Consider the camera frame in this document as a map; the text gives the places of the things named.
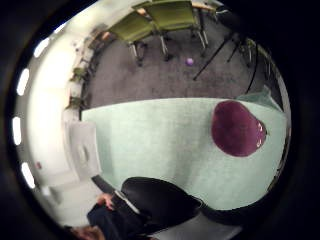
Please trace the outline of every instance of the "person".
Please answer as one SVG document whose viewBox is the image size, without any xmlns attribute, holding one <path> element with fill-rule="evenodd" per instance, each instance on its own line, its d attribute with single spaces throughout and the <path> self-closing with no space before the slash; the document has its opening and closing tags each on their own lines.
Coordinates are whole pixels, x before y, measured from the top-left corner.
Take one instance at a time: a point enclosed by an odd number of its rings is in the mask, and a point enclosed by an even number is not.
<svg viewBox="0 0 320 240">
<path fill-rule="evenodd" d="M 90 226 L 70 228 L 70 232 L 82 240 L 151 240 L 148 234 L 192 218 L 200 204 L 172 183 L 132 177 L 121 191 L 98 197 L 87 214 Z"/>
</svg>

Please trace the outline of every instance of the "tripod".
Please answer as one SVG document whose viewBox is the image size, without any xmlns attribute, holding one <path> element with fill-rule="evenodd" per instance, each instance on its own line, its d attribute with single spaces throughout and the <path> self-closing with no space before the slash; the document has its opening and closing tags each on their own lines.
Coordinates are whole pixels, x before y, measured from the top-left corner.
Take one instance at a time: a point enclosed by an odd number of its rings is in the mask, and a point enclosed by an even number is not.
<svg viewBox="0 0 320 240">
<path fill-rule="evenodd" d="M 217 54 L 221 51 L 221 49 L 226 45 L 227 42 L 231 40 L 231 38 L 234 35 L 234 31 L 231 31 L 223 40 L 223 42 L 220 44 L 218 49 L 212 54 L 212 56 L 209 58 L 209 60 L 204 64 L 204 66 L 200 69 L 200 71 L 193 77 L 193 80 L 196 81 L 198 76 L 203 72 L 203 70 L 210 64 L 210 62 L 217 56 Z"/>
</svg>

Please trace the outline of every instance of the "maroon pouf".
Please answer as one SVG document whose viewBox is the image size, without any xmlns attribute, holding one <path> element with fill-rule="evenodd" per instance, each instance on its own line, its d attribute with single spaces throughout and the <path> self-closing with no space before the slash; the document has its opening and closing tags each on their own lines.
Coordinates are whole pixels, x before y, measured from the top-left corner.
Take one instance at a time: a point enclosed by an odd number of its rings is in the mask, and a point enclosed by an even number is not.
<svg viewBox="0 0 320 240">
<path fill-rule="evenodd" d="M 241 103 L 232 100 L 217 104 L 213 112 L 211 133 L 215 144 L 235 157 L 249 156 L 266 139 L 263 123 Z"/>
</svg>

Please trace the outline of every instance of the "small ball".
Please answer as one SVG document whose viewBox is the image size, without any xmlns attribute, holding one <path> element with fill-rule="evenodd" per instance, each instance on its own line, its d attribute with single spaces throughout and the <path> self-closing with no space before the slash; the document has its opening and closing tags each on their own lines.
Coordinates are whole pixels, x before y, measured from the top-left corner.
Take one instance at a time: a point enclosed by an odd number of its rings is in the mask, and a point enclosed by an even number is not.
<svg viewBox="0 0 320 240">
<path fill-rule="evenodd" d="M 193 61 L 193 59 L 192 59 L 192 58 L 187 58 L 187 60 L 186 60 L 186 64 L 187 64 L 188 66 L 192 66 L 192 65 L 193 65 L 193 63 L 194 63 L 194 61 Z"/>
</svg>

